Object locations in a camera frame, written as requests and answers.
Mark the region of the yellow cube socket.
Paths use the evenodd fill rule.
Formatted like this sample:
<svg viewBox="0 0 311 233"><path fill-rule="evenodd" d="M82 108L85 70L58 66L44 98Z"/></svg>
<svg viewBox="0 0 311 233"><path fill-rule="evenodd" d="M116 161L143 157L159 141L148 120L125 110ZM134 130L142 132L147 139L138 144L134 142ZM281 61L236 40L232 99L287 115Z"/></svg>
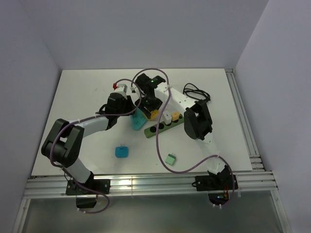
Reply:
<svg viewBox="0 0 311 233"><path fill-rule="evenodd" d="M158 110L153 110L153 111L151 112L151 115L150 115L150 117L148 118L148 120L154 120L154 119L156 119L156 118L158 117L158 115L159 115L159 111L158 111Z"/></svg>

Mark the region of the teal triangular power strip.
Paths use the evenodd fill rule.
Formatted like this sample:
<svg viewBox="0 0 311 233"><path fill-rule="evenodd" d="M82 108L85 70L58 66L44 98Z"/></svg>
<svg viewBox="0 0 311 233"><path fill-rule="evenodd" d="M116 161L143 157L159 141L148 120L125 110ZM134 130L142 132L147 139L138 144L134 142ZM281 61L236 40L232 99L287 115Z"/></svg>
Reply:
<svg viewBox="0 0 311 233"><path fill-rule="evenodd" d="M131 116L132 129L138 131L147 122L145 114L138 108Z"/></svg>

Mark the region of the white charger plug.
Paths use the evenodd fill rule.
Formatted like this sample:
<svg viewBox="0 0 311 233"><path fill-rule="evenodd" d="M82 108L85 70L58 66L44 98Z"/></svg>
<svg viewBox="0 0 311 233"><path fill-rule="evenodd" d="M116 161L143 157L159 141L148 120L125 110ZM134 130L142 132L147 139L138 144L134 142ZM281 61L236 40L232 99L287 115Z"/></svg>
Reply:
<svg viewBox="0 0 311 233"><path fill-rule="evenodd" d="M171 124L171 122L172 122L172 115L170 114L169 111L164 111L162 116L163 116L163 121L164 121L164 123L166 125Z"/></svg>

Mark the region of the small orange plug adapter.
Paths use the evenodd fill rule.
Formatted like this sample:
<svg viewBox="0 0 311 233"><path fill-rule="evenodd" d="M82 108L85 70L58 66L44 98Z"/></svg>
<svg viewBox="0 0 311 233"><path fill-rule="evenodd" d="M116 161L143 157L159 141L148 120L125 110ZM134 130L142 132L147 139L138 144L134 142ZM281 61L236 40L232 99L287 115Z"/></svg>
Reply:
<svg viewBox="0 0 311 233"><path fill-rule="evenodd" d="M172 121L177 121L179 119L180 113L179 112L173 112L171 114Z"/></svg>

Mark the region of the green power strip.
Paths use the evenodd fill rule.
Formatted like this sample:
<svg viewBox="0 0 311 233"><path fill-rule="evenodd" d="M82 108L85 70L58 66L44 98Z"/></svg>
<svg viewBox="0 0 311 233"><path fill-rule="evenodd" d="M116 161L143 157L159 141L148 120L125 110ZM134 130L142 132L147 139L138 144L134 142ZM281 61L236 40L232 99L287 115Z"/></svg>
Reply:
<svg viewBox="0 0 311 233"><path fill-rule="evenodd" d="M163 133L169 129L172 129L180 124L183 124L184 123L184 117L180 114L178 119L175 120L175 121L172 121L171 123L169 123L168 125L165 124L164 121L160 122L159 124L159 128L158 128L158 133ZM144 130L144 135L146 138L151 138L151 137L154 137L156 135L156 127L157 127L157 124L151 126L151 127L148 127Z"/></svg>

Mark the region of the blue plug adapter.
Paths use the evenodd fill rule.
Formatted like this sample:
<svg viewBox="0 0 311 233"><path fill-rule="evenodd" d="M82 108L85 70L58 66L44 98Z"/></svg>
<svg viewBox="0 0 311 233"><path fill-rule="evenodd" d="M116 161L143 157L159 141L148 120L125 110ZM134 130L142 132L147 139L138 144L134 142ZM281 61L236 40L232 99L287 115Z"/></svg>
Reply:
<svg viewBox="0 0 311 233"><path fill-rule="evenodd" d="M121 145L115 148L116 158L127 158L129 155L129 148L127 146Z"/></svg>

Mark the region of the light green plug adapter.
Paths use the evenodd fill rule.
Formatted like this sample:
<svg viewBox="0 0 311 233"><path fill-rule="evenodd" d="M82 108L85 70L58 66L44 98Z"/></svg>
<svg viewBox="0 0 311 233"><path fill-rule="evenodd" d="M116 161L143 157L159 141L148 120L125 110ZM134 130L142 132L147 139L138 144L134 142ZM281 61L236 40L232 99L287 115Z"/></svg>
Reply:
<svg viewBox="0 0 311 233"><path fill-rule="evenodd" d="M176 156L174 154L168 154L166 159L165 159L165 163L170 165L170 166L173 166L175 164L175 161L176 161Z"/></svg>

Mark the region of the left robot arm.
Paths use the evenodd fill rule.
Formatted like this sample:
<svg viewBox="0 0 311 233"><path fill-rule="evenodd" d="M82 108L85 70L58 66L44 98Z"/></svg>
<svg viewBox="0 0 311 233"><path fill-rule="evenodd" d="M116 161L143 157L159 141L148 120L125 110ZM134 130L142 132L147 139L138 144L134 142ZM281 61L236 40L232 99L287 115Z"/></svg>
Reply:
<svg viewBox="0 0 311 233"><path fill-rule="evenodd" d="M79 159L83 138L111 129L120 116L134 113L135 105L131 96L113 92L93 117L69 122L58 119L53 124L42 147L41 154L50 163L63 169L77 182L77 188L84 194L94 190L94 174Z"/></svg>

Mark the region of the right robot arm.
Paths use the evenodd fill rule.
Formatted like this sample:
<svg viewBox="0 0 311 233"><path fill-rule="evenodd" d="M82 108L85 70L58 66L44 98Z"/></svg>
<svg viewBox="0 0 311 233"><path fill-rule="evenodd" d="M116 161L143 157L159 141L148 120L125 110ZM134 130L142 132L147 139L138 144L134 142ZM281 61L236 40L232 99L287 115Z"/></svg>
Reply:
<svg viewBox="0 0 311 233"><path fill-rule="evenodd" d="M131 91L139 90L143 93L143 97L141 98L142 103L138 104L139 108L143 111L147 110L147 116L149 117L153 110L160 107L160 105L155 106L159 101L163 102L161 105L163 108L160 114L164 113L169 103L172 104L184 117L184 130L187 136L193 140L201 141L204 148L215 152L184 171L174 171L170 169L160 155L158 138L160 120L158 120L156 124L155 144L161 164L171 173L184 174L196 169L203 162L210 160L213 163L207 167L207 171L210 175L213 174L210 177L211 186L215 189L223 188L227 183L227 177L222 172L228 170L229 175L232 175L233 172L228 162L219 155L217 147L213 142L212 118L207 106L207 101L190 99L182 92L171 87L168 75L164 71L158 69L159 72L164 74L166 77L165 79L160 76L151 79L144 74L147 70L148 69L143 69L139 71L132 79L133 84L135 84L137 88L131 87Z"/></svg>

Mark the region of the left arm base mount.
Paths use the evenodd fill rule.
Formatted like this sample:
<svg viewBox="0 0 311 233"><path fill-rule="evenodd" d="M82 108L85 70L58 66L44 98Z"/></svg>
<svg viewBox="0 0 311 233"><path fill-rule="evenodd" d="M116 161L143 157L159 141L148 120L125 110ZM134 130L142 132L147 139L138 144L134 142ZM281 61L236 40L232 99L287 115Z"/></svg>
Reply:
<svg viewBox="0 0 311 233"><path fill-rule="evenodd" d="M76 197L76 207L78 211L85 214L97 214L105 211L110 205L110 199L107 196L110 191L109 179L92 179L84 184L78 183L75 180L68 180L65 191L66 196ZM107 204L100 210L93 210L96 206L99 196L103 196L107 200Z"/></svg>

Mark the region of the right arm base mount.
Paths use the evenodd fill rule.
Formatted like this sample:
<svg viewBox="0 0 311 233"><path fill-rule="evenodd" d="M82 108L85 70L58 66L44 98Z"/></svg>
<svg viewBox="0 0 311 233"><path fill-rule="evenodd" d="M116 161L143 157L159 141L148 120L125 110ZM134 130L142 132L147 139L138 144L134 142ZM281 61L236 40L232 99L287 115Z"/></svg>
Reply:
<svg viewBox="0 0 311 233"><path fill-rule="evenodd" d="M221 209L230 201L234 192L239 188L237 177L233 174L228 165L217 174L208 171L208 175L195 176L192 187L198 192L216 191L216 193L208 193L208 200L213 207Z"/></svg>

